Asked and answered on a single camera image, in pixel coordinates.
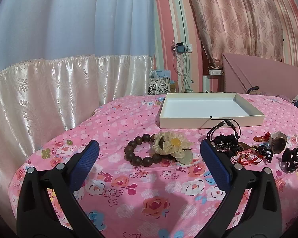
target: electrical socket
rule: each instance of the electrical socket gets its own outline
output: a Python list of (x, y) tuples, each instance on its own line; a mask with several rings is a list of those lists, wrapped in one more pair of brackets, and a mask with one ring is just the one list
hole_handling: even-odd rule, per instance
[(193, 49), (192, 49), (192, 45), (191, 44), (188, 44), (187, 45), (187, 50), (189, 53), (192, 53), (193, 52)]
[(210, 75), (222, 75), (222, 70), (209, 70)]

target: white curtain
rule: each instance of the white curtain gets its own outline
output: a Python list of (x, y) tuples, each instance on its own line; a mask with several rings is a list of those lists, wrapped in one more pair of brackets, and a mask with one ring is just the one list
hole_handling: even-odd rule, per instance
[(0, 213), (12, 227), (8, 184), (29, 155), (99, 105), (147, 94), (153, 32), (153, 0), (0, 1)]

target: striped wallpaper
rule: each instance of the striped wallpaper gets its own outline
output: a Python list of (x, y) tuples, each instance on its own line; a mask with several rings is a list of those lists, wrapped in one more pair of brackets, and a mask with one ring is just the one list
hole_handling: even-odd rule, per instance
[[(274, 0), (279, 11), (284, 29), (283, 62), (298, 67), (298, 0)], [(202, 65), (202, 47), (195, 23), (190, 0), (155, 0), (155, 60), (156, 69), (171, 71), (172, 80), (176, 81), (177, 90), (182, 88), (182, 79), (174, 67), (171, 51), (172, 41), (192, 44), (193, 52), (189, 54), (190, 78), (193, 92), (221, 91), (222, 78), (204, 76)]]
[(178, 67), (177, 61), (173, 60), (171, 51), (172, 41), (192, 44), (193, 52), (188, 56), (190, 60), (190, 83), (193, 92), (210, 90), (203, 85), (202, 49), (198, 30), (195, 24), (194, 14), (191, 9), (190, 0), (155, 0), (155, 67), (171, 71), (171, 79), (176, 81), (177, 90), (182, 88), (181, 76), (178, 76), (174, 67)]
[(298, 0), (274, 0), (283, 26), (283, 62), (298, 67)]

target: pink bedsheet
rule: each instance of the pink bedsheet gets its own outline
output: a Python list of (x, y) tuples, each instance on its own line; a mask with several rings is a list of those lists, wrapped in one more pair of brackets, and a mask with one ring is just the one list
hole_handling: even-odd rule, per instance
[[(242, 128), (240, 141), (258, 144), (254, 136), (282, 131), (288, 136), (287, 147), (298, 147), (298, 109), (281, 98), (242, 95), (265, 115), (262, 126)], [(149, 168), (133, 167), (124, 160), (129, 140), (144, 133), (160, 131), (158, 111), (163, 96), (128, 96), (116, 99), (95, 111), (75, 129), (64, 132), (35, 152), (14, 175), (9, 197), (14, 213), (27, 168), (53, 168), (81, 152), (91, 139), (100, 144), (100, 155), (83, 187), (74, 193), (79, 204), (96, 227), (107, 237), (194, 237), (210, 219), (225, 193), (219, 190), (199, 155), (201, 140), (208, 130), (179, 130), (194, 142), (191, 165), (164, 160)], [(220, 129), (215, 134), (230, 134)], [(145, 157), (149, 143), (137, 146)], [(272, 169), (283, 213), (285, 230), (298, 215), (298, 171), (285, 173), (280, 168), (281, 155), (274, 156)], [(261, 170), (265, 166), (249, 166)], [(69, 226), (62, 209), (50, 190), (50, 197), (60, 222)], [(236, 225), (249, 198), (245, 192), (230, 227)]]

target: wooden bead bracelet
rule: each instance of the wooden bead bracelet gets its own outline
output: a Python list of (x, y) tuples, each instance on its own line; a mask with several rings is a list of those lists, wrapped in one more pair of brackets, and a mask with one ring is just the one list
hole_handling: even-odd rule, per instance
[(133, 166), (144, 166), (144, 167), (149, 167), (152, 165), (152, 163), (158, 164), (162, 160), (162, 156), (158, 153), (153, 154), (152, 158), (147, 156), (144, 157), (143, 159), (139, 156), (136, 156), (134, 153), (135, 148), (138, 145), (141, 145), (142, 142), (149, 142), (152, 141), (154, 142), (154, 134), (150, 137), (149, 134), (144, 134), (142, 137), (137, 136), (134, 140), (131, 140), (128, 142), (128, 146), (125, 147), (124, 152), (125, 152), (125, 160), (129, 161)]

